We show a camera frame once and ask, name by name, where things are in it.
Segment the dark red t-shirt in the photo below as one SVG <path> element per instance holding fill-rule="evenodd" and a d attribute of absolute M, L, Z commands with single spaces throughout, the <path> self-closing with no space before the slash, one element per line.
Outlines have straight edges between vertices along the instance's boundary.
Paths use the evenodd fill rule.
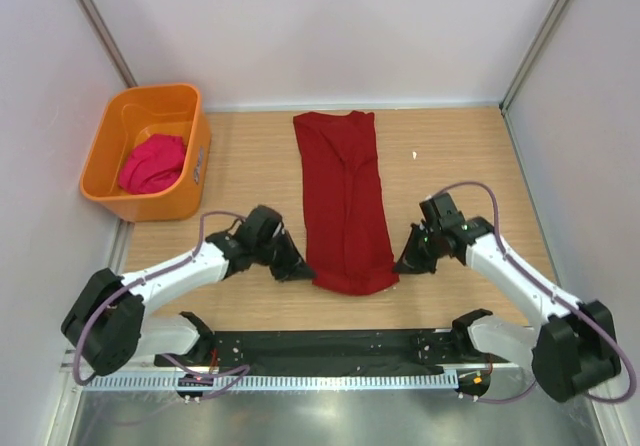
<path fill-rule="evenodd" d="M 394 286 L 398 275 L 384 213 L 375 115 L 308 112 L 295 116 L 293 127 L 313 284 L 351 296 Z"/>

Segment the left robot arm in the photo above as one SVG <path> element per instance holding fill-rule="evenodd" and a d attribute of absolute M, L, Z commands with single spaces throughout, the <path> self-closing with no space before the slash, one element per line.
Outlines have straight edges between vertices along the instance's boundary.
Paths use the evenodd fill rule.
<path fill-rule="evenodd" d="M 104 268 L 90 277 L 61 324 L 75 348 L 72 374 L 77 384 L 111 375 L 134 358 L 154 357 L 161 366 L 184 367 L 212 359 L 215 334 L 196 314 L 153 315 L 191 291 L 254 265 L 268 268 L 278 282 L 315 278 L 277 211 L 258 205 L 246 216 L 232 217 L 230 227 L 201 231 L 196 245 L 174 258 L 125 274 Z M 91 377 L 82 377 L 83 364 Z"/>

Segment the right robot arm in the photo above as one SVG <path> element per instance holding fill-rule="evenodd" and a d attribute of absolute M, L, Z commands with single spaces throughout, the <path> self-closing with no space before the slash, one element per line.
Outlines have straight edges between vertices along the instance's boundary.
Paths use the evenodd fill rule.
<path fill-rule="evenodd" d="M 621 373 L 614 321 L 604 304 L 584 302 L 549 281 L 510 247 L 497 221 L 466 218 L 449 193 L 419 207 L 423 218 L 411 226 L 395 272 L 433 274 L 439 260 L 454 258 L 489 280 L 528 321 L 519 326 L 486 309 L 466 313 L 452 322 L 455 357 L 472 362 L 484 353 L 514 363 L 557 402 Z"/>

